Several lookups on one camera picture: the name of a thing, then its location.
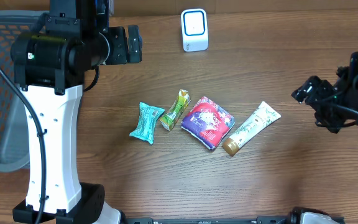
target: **red and purple pouch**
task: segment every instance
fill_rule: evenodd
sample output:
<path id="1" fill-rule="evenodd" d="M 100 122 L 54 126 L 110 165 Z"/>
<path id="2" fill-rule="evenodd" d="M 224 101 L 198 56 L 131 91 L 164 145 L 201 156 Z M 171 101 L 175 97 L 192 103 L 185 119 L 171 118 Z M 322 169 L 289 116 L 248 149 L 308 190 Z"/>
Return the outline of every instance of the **red and purple pouch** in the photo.
<path id="1" fill-rule="evenodd" d="M 234 126 L 234 117 L 212 100 L 203 96 L 183 118 L 181 128 L 214 150 Z"/>

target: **green wrapper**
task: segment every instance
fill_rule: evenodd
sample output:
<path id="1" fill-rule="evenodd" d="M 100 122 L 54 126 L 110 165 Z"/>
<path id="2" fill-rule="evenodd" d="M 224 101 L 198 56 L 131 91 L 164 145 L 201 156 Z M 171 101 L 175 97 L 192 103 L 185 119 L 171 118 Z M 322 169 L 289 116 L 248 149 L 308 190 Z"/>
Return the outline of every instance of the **green wrapper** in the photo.
<path id="1" fill-rule="evenodd" d="M 177 100 L 173 103 L 168 112 L 161 117 L 162 126 L 171 131 L 175 124 L 178 122 L 181 114 L 186 109 L 187 105 L 190 103 L 190 95 L 186 90 L 180 90 Z"/>

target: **wood grain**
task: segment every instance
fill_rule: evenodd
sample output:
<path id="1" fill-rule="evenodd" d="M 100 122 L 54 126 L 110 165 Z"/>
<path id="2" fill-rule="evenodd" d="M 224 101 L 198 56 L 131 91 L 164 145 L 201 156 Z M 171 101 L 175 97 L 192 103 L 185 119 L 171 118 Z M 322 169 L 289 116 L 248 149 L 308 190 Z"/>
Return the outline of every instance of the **wood grain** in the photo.
<path id="1" fill-rule="evenodd" d="M 358 9 L 354 0 L 114 0 L 115 16 L 179 15 L 200 7 L 207 13 Z M 0 0 L 0 10 L 49 10 L 49 0 Z"/>
<path id="2" fill-rule="evenodd" d="M 358 10 L 209 15 L 209 49 L 188 54 L 179 16 L 111 19 L 129 24 L 140 27 L 143 62 L 101 67 L 85 93 L 81 181 L 103 184 L 128 217 L 251 218 L 305 206 L 358 223 L 358 129 L 319 129 L 313 110 L 290 96 L 311 75 L 335 81 L 337 65 L 358 50 Z M 129 137 L 140 101 L 168 109 L 181 88 L 193 99 L 186 113 L 205 95 L 235 116 L 234 129 L 261 101 L 282 118 L 234 157 L 221 146 L 208 152 L 179 125 L 157 124 L 152 146 Z M 12 222 L 28 176 L 0 174 L 0 223 Z"/>

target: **lotion tube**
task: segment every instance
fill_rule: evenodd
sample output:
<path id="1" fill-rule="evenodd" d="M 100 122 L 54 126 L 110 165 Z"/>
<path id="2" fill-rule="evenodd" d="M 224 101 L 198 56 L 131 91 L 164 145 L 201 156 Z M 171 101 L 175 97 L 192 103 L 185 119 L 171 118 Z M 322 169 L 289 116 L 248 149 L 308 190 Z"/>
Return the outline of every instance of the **lotion tube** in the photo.
<path id="1" fill-rule="evenodd" d="M 281 118 L 281 115 L 263 101 L 247 121 L 225 140 L 223 143 L 224 150 L 234 156 L 255 135 L 279 118 Z"/>

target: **small green snack package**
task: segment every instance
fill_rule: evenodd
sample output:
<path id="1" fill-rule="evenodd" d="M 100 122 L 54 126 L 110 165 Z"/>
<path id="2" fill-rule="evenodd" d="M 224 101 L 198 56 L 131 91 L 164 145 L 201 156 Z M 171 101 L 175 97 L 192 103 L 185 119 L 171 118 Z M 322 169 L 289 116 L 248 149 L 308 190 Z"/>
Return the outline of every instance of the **small green snack package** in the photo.
<path id="1" fill-rule="evenodd" d="M 177 100 L 173 103 L 168 112 L 161 117 L 160 120 L 162 126 L 168 131 L 171 131 L 178 122 L 187 105 L 189 105 L 190 101 L 189 92 L 186 90 L 180 90 Z"/>
<path id="2" fill-rule="evenodd" d="M 153 144 L 155 124 L 165 110 L 155 106 L 149 106 L 142 102 L 139 103 L 139 108 L 139 122 L 137 123 L 135 131 L 131 132 L 129 136 Z"/>

